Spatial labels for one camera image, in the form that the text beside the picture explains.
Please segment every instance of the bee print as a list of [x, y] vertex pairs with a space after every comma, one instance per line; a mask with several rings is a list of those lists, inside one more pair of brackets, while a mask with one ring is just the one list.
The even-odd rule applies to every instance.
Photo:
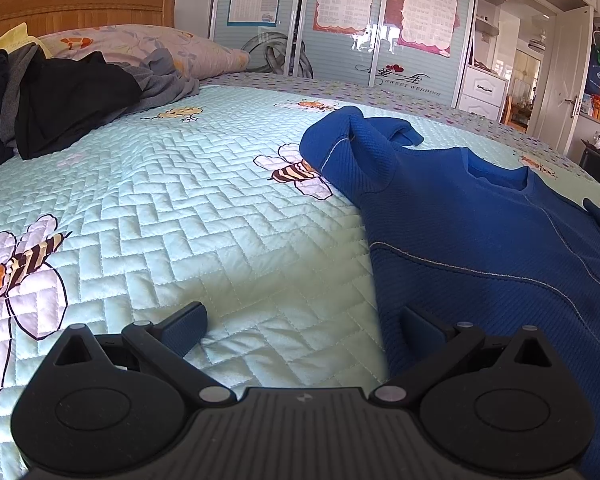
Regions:
[[171, 110], [167, 110], [166, 112], [159, 113], [155, 117], [145, 117], [145, 119], [171, 119], [176, 117], [182, 117], [181, 121], [183, 123], [190, 123], [191, 121], [197, 121], [198, 118], [195, 116], [201, 114], [202, 111], [202, 108], [198, 108], [197, 106], [189, 106], [185, 108], [172, 108]]
[[323, 99], [321, 101], [307, 101], [303, 99], [299, 102], [280, 103], [274, 106], [278, 108], [291, 108], [292, 110], [304, 110], [305, 112], [333, 112], [340, 108], [337, 101], [330, 99]]
[[0, 232], [0, 391], [19, 327], [40, 341], [58, 330], [67, 306], [64, 283], [47, 260], [69, 234], [53, 234], [58, 221], [40, 217], [17, 241]]
[[73, 50], [74, 46], [77, 48], [86, 48], [93, 43], [91, 38], [62, 38], [60, 41], [62, 43], [66, 43], [66, 45], [69, 47], [69, 50]]
[[543, 164], [540, 164], [538, 161], [532, 159], [529, 156], [522, 155], [520, 157], [519, 161], [522, 162], [522, 164], [524, 164], [525, 166], [530, 167], [532, 170], [540, 171], [541, 173], [544, 173], [545, 175], [555, 178], [554, 170], [544, 166]]
[[333, 195], [331, 188], [302, 158], [298, 148], [298, 144], [284, 144], [278, 149], [279, 156], [258, 155], [253, 161], [257, 166], [272, 172], [270, 180], [282, 184], [293, 182], [300, 193], [326, 200]]

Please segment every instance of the wardrobe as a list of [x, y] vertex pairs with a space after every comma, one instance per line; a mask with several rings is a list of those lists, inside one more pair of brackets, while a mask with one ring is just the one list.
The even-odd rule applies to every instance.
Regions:
[[[266, 17], [270, 23], [251, 23], [236, 21], [237, 0], [214, 0], [210, 37], [250, 52], [252, 72], [351, 82], [456, 104], [476, 0], [348, 0], [355, 16], [344, 21], [343, 1], [277, 0], [277, 11]], [[339, 6], [330, 7], [333, 2]], [[330, 9], [340, 20], [329, 16]], [[427, 39], [436, 30], [440, 36]]]

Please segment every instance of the wooden headboard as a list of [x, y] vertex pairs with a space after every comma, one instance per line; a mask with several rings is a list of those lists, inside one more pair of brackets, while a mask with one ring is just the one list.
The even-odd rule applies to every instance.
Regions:
[[174, 27], [175, 0], [0, 0], [0, 35], [27, 23], [31, 36], [104, 25]]

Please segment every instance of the door handle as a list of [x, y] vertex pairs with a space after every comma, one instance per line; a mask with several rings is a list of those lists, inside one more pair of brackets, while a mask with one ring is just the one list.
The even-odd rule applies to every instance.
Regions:
[[573, 99], [565, 99], [564, 102], [573, 105], [571, 107], [571, 119], [573, 119], [576, 116], [576, 108], [578, 107], [578, 96], [576, 95]]

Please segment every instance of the yellow cloth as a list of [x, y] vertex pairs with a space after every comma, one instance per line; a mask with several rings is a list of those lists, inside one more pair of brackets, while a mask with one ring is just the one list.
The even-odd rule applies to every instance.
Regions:
[[53, 57], [51, 52], [49, 52], [49, 49], [44, 43], [42, 43], [42, 41], [35, 36], [29, 35], [27, 32], [26, 23], [21, 23], [17, 27], [13, 27], [11, 30], [0, 36], [0, 49], [6, 50], [7, 53], [18, 50], [21, 46], [25, 46], [29, 43], [35, 43], [36, 45], [39, 45], [42, 49], [42, 52], [45, 53], [45, 57], [47, 59]]

